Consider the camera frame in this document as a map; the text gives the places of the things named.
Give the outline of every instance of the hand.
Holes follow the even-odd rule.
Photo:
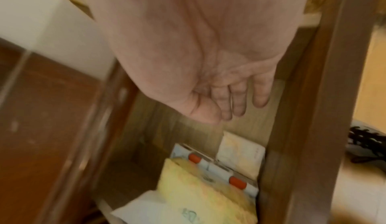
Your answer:
[[[276,65],[306,0],[89,0],[140,90],[204,122],[231,120],[269,99]]]

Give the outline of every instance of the open drawer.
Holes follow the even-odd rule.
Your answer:
[[[135,96],[117,65],[45,218],[68,218],[90,189],[103,206],[123,206],[156,187],[174,143],[214,156],[227,130],[267,147],[259,179],[260,223],[326,223],[377,3],[327,0],[319,28],[300,30],[309,31],[312,41],[299,62],[279,64],[268,105],[249,104],[244,117],[220,125],[196,123],[141,93]]]

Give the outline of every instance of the yellow tissue package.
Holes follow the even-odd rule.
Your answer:
[[[183,158],[166,159],[157,191],[192,224],[256,224],[254,199]]]

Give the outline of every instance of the human hand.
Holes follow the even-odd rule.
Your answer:
[[[276,65],[306,0],[89,0],[140,90],[204,122],[230,120],[269,99]]]

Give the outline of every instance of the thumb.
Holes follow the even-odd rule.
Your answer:
[[[221,121],[221,110],[217,104],[197,92],[190,93],[184,99],[168,102],[167,105],[202,123],[217,124]]]

